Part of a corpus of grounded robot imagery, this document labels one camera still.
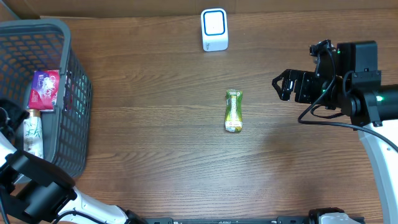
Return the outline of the grey plastic basket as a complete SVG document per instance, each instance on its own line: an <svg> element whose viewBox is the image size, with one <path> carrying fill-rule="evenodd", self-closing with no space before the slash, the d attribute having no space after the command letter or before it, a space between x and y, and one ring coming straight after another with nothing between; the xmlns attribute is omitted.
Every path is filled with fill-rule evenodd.
<svg viewBox="0 0 398 224"><path fill-rule="evenodd" d="M53 111L42 113L44 158L72 177L86 165L93 87L72 50L71 33L58 19L1 23L1 98L26 108L35 71L58 70ZM76 107L78 80L85 87L86 114Z"/></svg>

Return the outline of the green snack packet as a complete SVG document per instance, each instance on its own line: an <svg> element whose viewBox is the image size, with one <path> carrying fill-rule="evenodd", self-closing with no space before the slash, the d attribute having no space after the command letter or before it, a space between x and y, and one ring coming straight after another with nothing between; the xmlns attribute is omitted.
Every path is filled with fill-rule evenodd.
<svg viewBox="0 0 398 224"><path fill-rule="evenodd" d="M224 116L224 127L225 130L227 130L228 132L240 133L243 129L242 100L242 91L226 91L226 112Z"/></svg>

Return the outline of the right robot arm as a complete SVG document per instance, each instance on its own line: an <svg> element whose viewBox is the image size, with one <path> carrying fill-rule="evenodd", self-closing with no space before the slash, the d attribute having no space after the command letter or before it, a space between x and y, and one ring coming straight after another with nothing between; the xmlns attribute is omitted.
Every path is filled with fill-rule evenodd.
<svg viewBox="0 0 398 224"><path fill-rule="evenodd" d="M315 70L286 69L272 81L282 101L308 108L298 122L358 132L373 169L384 223L397 223L397 85L382 85L374 40L309 47Z"/></svg>

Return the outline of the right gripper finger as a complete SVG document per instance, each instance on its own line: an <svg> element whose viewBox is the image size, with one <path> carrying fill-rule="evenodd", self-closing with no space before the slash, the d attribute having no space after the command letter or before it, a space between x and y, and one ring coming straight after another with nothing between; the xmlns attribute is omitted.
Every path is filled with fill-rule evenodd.
<svg viewBox="0 0 398 224"><path fill-rule="evenodd" d="M290 79L290 73L291 73L291 69L286 69L284 70L279 76L275 77L272 80L272 85L273 86L277 86L279 82L281 82L281 86L286 86L286 85L290 85L291 83L291 79Z"/></svg>
<svg viewBox="0 0 398 224"><path fill-rule="evenodd" d="M289 101L290 100L290 95L292 92L292 89L290 85L282 84L281 86L278 85L277 83L273 83L272 86L276 90L279 98L282 101Z"/></svg>

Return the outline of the white barcode scanner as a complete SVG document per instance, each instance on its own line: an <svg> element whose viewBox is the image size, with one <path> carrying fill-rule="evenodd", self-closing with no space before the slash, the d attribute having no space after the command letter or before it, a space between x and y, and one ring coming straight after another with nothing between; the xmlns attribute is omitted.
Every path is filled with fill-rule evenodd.
<svg viewBox="0 0 398 224"><path fill-rule="evenodd" d="M222 8L205 9L201 12L201 36L205 52L223 51L228 48L227 13Z"/></svg>

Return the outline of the white tube gold cap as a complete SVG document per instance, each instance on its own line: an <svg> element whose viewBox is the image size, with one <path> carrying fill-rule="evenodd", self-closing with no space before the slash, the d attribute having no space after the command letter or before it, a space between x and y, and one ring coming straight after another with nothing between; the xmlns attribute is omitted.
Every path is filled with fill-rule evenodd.
<svg viewBox="0 0 398 224"><path fill-rule="evenodd" d="M29 117L23 122L24 150L43 159L44 145L40 111L28 109L27 112Z"/></svg>

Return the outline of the red purple pad pack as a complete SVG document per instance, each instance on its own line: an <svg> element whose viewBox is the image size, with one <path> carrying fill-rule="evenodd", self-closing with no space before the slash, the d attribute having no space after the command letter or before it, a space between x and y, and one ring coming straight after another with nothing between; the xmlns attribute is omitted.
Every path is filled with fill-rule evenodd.
<svg viewBox="0 0 398 224"><path fill-rule="evenodd" d="M58 70L35 71L27 107L39 111L53 111L57 103L60 75Z"/></svg>

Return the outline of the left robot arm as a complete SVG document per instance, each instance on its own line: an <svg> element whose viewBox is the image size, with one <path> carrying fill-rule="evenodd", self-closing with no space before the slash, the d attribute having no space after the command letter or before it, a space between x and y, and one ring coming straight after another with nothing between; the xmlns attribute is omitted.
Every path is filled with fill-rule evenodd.
<svg viewBox="0 0 398 224"><path fill-rule="evenodd" d="M1 215L26 223L120 223L145 221L130 210L107 205L75 187L55 164L12 145L15 131L29 112L1 99Z"/></svg>

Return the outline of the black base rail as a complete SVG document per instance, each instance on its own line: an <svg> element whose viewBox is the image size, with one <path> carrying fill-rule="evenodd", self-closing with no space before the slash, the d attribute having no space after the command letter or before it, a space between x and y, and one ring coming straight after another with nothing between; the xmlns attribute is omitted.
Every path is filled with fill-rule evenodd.
<svg viewBox="0 0 398 224"><path fill-rule="evenodd" d="M310 224L315 221L306 216L279 216L277 218L232 219L173 219L170 217L144 218L147 224Z"/></svg>

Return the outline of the teal wipes packet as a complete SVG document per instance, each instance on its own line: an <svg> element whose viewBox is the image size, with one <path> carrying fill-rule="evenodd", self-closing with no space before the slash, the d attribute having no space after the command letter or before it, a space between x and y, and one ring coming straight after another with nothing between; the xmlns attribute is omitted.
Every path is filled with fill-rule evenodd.
<svg viewBox="0 0 398 224"><path fill-rule="evenodd" d="M82 115L86 114L86 96L83 80L78 80L76 107Z"/></svg>

